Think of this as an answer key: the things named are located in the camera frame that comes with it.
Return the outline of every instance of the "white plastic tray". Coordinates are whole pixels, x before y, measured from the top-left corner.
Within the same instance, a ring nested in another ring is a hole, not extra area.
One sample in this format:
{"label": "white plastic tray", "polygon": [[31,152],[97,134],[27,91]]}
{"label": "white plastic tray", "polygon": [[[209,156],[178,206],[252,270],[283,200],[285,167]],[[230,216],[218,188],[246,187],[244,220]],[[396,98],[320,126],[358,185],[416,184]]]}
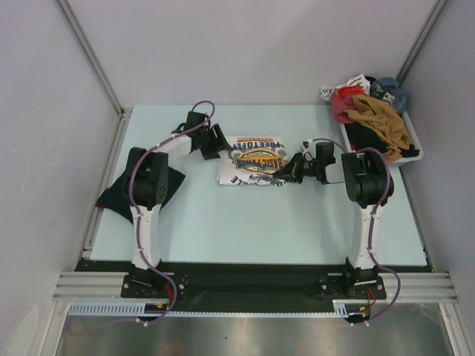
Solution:
{"label": "white plastic tray", "polygon": [[[412,162],[412,161],[419,161],[424,156],[424,150],[422,150],[421,142],[416,135],[416,130],[414,130],[413,123],[410,121],[409,115],[407,112],[402,114],[402,118],[404,120],[404,126],[407,129],[407,133],[409,134],[410,140],[412,141],[416,150],[419,150],[419,155],[415,157],[402,157],[397,161],[393,162],[392,165],[399,167],[405,163]],[[341,133],[343,135],[344,144],[348,150],[348,152],[354,151],[351,149],[350,140],[348,139],[347,130],[345,129],[343,124],[340,124]]]}

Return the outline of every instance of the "black garment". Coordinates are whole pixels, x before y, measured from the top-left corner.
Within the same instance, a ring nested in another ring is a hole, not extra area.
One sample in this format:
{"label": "black garment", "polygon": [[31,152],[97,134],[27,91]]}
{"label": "black garment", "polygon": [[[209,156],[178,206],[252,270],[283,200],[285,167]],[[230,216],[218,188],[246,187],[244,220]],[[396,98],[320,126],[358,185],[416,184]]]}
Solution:
{"label": "black garment", "polygon": [[414,145],[411,143],[408,150],[403,150],[401,148],[401,155],[403,157],[417,157],[419,155],[419,150],[416,150]]}
{"label": "black garment", "polygon": [[366,128],[356,122],[354,124],[346,124],[344,128],[347,130],[348,139],[355,149],[360,150],[371,147],[382,154],[387,151],[387,143],[382,142],[376,132],[370,128]]}
{"label": "black garment", "polygon": [[[130,200],[124,195],[122,191],[123,178],[124,173],[122,173],[121,176],[117,178],[117,180],[110,188],[105,189],[105,191],[97,200],[96,207],[111,209],[112,211],[118,213],[120,216],[126,218],[131,223],[134,223],[130,208]],[[162,208],[166,205],[167,202],[170,201],[171,197],[173,197],[184,179],[185,174],[176,171],[171,167],[168,167],[168,191],[166,193],[166,198],[163,201]]]}

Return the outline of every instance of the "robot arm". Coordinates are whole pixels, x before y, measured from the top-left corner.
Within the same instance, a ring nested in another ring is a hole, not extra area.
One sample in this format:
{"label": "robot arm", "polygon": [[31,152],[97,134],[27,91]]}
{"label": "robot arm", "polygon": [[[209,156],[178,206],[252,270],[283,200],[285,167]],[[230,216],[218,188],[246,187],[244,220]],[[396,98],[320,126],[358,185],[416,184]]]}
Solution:
{"label": "robot arm", "polygon": [[[386,188],[384,163],[373,152],[342,154],[337,162],[333,151],[333,143],[317,143],[310,154],[311,159],[297,153],[285,167],[274,173],[274,177],[297,183],[301,183],[304,176],[315,177],[322,184],[344,182],[347,195],[353,202],[355,225],[353,244],[341,282],[344,288],[338,287],[338,291],[343,290],[353,296],[359,295],[359,290],[365,293],[368,288],[381,283],[370,253],[376,255],[379,220],[388,197],[393,195],[394,184],[391,178],[387,196],[375,211]],[[321,285],[327,289],[326,278],[321,279]]]}
{"label": "robot arm", "polygon": [[[186,122],[180,124],[171,135],[187,131],[204,122],[205,119],[204,113],[190,111]],[[140,208],[140,214],[133,206],[131,206],[131,212],[134,218],[134,231],[139,229],[138,235],[141,239],[142,251],[150,264],[157,266],[162,259],[157,238],[159,236],[158,216],[168,190],[168,164],[195,150],[200,150],[204,159],[214,159],[219,157],[220,151],[230,149],[218,124],[205,125],[159,147],[150,153],[141,164],[134,181],[134,199]],[[145,152],[146,150],[143,148],[132,148],[129,152],[123,187],[127,197],[132,172]],[[140,256],[138,246],[132,264],[142,270],[148,269]]]}

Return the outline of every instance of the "blue garment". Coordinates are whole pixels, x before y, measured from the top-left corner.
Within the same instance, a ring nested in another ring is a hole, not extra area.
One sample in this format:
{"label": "blue garment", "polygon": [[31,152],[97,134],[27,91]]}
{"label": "blue garment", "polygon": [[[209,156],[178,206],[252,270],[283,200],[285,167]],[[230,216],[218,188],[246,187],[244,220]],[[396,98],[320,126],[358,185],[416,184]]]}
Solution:
{"label": "blue garment", "polygon": [[387,102],[399,115],[406,111],[407,91],[400,88],[399,83],[390,76],[374,81],[370,95]]}

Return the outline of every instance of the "white t-shirt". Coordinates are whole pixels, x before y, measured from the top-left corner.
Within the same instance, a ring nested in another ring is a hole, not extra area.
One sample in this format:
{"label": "white t-shirt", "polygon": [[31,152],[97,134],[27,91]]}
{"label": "white t-shirt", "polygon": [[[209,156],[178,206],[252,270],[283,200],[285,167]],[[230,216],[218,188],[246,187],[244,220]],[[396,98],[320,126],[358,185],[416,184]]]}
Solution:
{"label": "white t-shirt", "polygon": [[272,174],[288,163],[278,136],[227,136],[232,151],[221,151],[217,181],[222,185],[276,185],[286,181]]}

